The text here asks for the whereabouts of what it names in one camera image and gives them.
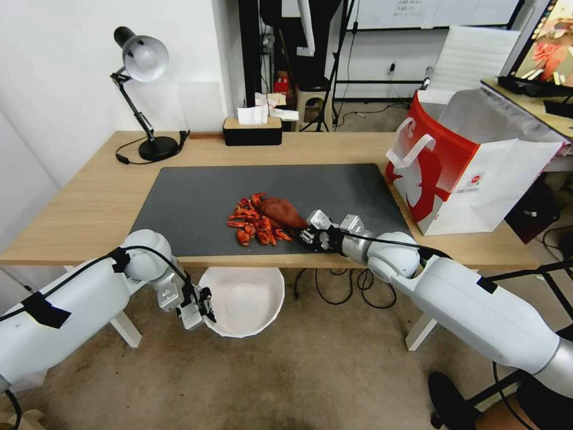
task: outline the black mat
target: black mat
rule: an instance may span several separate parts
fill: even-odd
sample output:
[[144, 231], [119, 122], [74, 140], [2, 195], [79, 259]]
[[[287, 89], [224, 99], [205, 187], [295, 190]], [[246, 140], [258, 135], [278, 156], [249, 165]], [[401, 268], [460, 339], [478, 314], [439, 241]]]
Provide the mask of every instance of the black mat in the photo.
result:
[[227, 217], [256, 192], [289, 199], [303, 218], [322, 209], [336, 223], [356, 214], [370, 231], [408, 227], [375, 164], [165, 167], [159, 172], [131, 231], [163, 234], [176, 256], [298, 254], [298, 242], [240, 246]]

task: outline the lamp shade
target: lamp shade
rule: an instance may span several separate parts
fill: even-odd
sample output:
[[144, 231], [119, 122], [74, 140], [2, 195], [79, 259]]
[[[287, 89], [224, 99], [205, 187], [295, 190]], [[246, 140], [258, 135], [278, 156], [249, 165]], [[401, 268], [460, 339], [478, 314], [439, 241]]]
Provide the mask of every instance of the lamp shade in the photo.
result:
[[169, 54], [162, 42], [149, 36], [137, 36], [127, 27], [118, 27], [113, 37], [122, 48], [124, 67], [130, 77], [150, 82], [163, 75]]

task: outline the white plastic bowl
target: white plastic bowl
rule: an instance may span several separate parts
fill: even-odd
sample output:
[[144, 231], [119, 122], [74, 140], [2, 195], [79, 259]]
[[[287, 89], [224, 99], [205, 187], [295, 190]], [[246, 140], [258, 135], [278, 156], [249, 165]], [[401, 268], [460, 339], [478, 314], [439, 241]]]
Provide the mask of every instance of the white plastic bowl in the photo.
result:
[[217, 320], [205, 323], [221, 336], [259, 334], [276, 319], [285, 298], [285, 279], [275, 268], [208, 268], [199, 285], [211, 289]]

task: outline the computer screen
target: computer screen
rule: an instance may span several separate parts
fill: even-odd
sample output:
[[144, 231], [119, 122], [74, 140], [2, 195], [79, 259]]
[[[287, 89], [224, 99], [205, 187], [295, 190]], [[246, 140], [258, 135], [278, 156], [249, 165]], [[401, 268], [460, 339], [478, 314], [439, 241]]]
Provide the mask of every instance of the computer screen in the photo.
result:
[[510, 76], [573, 87], [573, 0], [551, 0]]

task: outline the wooden table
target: wooden table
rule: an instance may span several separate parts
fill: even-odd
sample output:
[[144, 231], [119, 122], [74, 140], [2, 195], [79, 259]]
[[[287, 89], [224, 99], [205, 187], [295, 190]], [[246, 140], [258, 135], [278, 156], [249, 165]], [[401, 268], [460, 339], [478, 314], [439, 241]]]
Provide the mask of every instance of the wooden table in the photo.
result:
[[[159, 134], [177, 138], [177, 133]], [[0, 255], [0, 265], [75, 266], [106, 254], [123, 243], [162, 167], [374, 162], [383, 172], [393, 133], [284, 133], [282, 145], [263, 147], [228, 147], [221, 137], [191, 136], [182, 152], [168, 160], [149, 165], [119, 163], [116, 148], [142, 136], [115, 133]], [[137, 147], [131, 145], [122, 154], [136, 161]], [[536, 259], [505, 222], [491, 233], [422, 236], [396, 189], [390, 186], [390, 190], [419, 244], [440, 249], [473, 269], [537, 267]], [[177, 257], [188, 267], [358, 267], [337, 254]], [[131, 346], [137, 346], [141, 335], [125, 314], [112, 324]], [[406, 338], [408, 348], [416, 349], [434, 325], [423, 315]]]
[[561, 136], [564, 136], [569, 140], [573, 140], [573, 130], [570, 128], [573, 127], [573, 119], [547, 113], [545, 112], [545, 106], [543, 105], [543, 100], [555, 100], [557, 102], [561, 102], [563, 97], [543, 98], [530, 97], [525, 94], [515, 94], [499, 86], [497, 84], [497, 78], [484, 78], [481, 80], [481, 83], [489, 90], [499, 94], [504, 99], [512, 102], [525, 112], [536, 117], [539, 121], [555, 130]]

